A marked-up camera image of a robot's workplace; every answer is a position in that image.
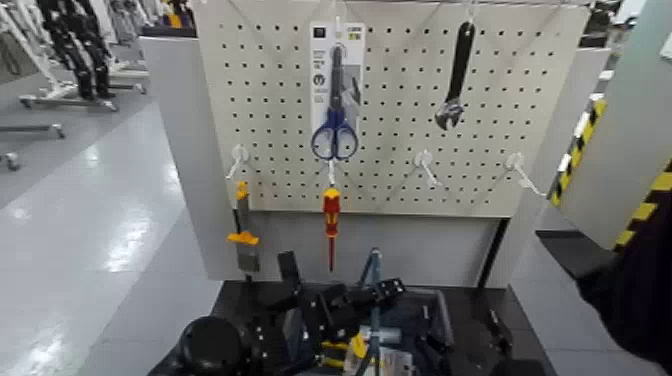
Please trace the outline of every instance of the blue scissors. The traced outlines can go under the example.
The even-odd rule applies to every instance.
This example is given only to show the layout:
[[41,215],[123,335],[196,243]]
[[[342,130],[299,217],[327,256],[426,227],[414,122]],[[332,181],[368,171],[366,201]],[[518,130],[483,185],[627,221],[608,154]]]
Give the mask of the blue scissors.
[[320,159],[342,161],[355,154],[359,140],[355,130],[348,124],[343,108],[343,51],[340,46],[332,52],[331,90],[327,121],[315,131],[311,139],[313,153]]

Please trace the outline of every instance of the label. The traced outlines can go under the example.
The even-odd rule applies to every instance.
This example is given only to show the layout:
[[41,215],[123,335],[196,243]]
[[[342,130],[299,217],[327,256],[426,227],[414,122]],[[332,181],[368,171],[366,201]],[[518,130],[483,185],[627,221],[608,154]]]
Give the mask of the label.
[[310,125],[312,132],[319,129],[326,121],[331,89],[332,49],[340,45],[343,49],[343,107],[348,123],[359,133],[366,27],[363,23],[345,22],[341,24],[341,29],[340,36],[337,36],[333,22],[311,22],[310,24]]
[[667,37],[663,48],[660,49],[660,56],[672,62],[672,33]]

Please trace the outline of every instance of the yellow and black hazard tape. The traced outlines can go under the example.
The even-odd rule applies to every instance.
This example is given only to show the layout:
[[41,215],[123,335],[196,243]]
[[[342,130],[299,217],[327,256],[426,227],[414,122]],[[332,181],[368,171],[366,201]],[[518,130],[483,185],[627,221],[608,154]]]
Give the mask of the yellow and black hazard tape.
[[593,103],[593,109],[590,114],[579,121],[579,124],[574,131],[574,137],[569,144],[567,153],[563,155],[562,162],[558,168],[558,173],[555,175],[555,180],[551,184],[551,191],[548,194],[553,206],[560,206],[560,199],[562,193],[567,190],[569,183],[572,180],[572,172],[576,170],[583,157],[583,152],[593,138],[593,133],[600,118],[604,115],[604,110],[607,107],[607,102],[600,99]]
[[630,241],[637,235],[637,232],[646,226],[647,221],[653,218],[660,203],[663,202],[663,200],[666,200],[667,196],[670,194],[672,194],[672,160],[668,162],[663,173],[658,175],[653,184],[651,184],[646,199],[644,199],[644,202],[642,202],[632,214],[628,227],[621,233],[618,239],[616,239],[614,251],[622,251],[628,243],[630,243]]

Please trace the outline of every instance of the pegboard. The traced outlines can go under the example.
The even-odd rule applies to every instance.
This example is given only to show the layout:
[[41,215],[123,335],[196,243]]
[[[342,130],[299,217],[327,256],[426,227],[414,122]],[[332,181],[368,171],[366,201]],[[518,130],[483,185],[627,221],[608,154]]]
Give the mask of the pegboard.
[[[197,2],[210,100],[228,172],[231,149],[250,160],[253,210],[322,210],[326,164],[310,149],[309,28],[331,1]],[[462,4],[347,2],[364,22],[360,150],[336,166],[343,212],[508,217],[521,197],[503,162],[529,170],[573,61],[588,11],[576,5],[479,5],[460,124],[433,119],[446,96]],[[445,187],[427,186],[415,155],[427,149]],[[235,191],[232,182],[231,191]]]

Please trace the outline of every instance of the screwdriver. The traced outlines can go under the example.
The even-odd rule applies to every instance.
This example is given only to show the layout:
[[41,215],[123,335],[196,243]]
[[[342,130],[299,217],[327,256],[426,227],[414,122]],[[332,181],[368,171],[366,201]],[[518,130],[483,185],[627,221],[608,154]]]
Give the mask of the screwdriver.
[[341,192],[334,187],[324,191],[324,217],[326,223],[327,239],[329,240],[329,272],[334,271],[335,240],[338,235],[338,214],[341,211],[339,199]]

